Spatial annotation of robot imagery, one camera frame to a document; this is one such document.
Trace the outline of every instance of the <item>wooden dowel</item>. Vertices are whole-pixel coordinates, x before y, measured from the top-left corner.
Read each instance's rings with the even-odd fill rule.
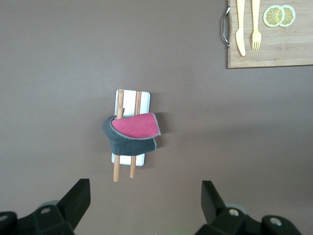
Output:
[[[140,103],[141,103],[141,92],[136,92],[134,115],[139,115],[140,114]],[[135,178],[135,175],[136,175],[136,156],[132,156],[132,158],[131,158],[131,173],[130,173],[130,177],[131,178]]]
[[[123,118],[123,101],[124,101],[124,90],[118,90],[116,119]],[[114,155],[114,170],[113,170],[114,182],[117,182],[119,178],[119,159],[120,159],[119,155]]]

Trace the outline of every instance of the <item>knife blade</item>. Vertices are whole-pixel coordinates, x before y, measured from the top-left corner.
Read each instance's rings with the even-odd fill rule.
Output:
[[[245,0],[237,0],[238,11],[238,30],[236,32],[236,42],[239,52],[242,56],[246,55],[245,41],[244,41],[244,13]]]

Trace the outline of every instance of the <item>white rectangular plate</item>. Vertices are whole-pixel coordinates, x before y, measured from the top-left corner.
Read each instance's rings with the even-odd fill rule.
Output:
[[[115,115],[117,114],[117,103],[118,103],[118,90],[116,91],[115,96]],[[123,118],[131,117],[134,115],[135,111],[135,101],[136,101],[136,91],[124,90],[124,99],[123,99],[123,108],[124,114]],[[147,114],[149,112],[150,106],[150,93],[141,92],[141,101],[140,101],[140,114]],[[112,154],[112,162],[114,163],[114,154]],[[136,165],[142,166],[145,161],[145,154],[138,155],[136,157]],[[130,165],[131,157],[130,156],[120,156],[120,164]]]

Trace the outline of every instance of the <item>citrus slice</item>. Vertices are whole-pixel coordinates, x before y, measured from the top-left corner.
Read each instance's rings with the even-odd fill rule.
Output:
[[[282,8],[285,11],[285,18],[279,26],[287,27],[294,22],[295,11],[294,11],[294,8],[292,6],[289,6],[289,5],[284,5],[284,6],[282,6]]]
[[[285,11],[279,5],[270,6],[263,15],[263,21],[268,27],[280,25],[285,18]]]

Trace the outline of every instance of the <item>cutting board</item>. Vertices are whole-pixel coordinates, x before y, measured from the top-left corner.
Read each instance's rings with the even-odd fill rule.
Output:
[[[296,18],[288,27],[266,26],[265,10],[272,5],[290,5]],[[252,51],[252,3],[246,0],[244,36],[246,56],[241,56],[235,34],[238,29],[237,0],[229,0],[228,68],[280,67],[313,65],[313,0],[261,0],[259,31],[262,41],[259,51]]]

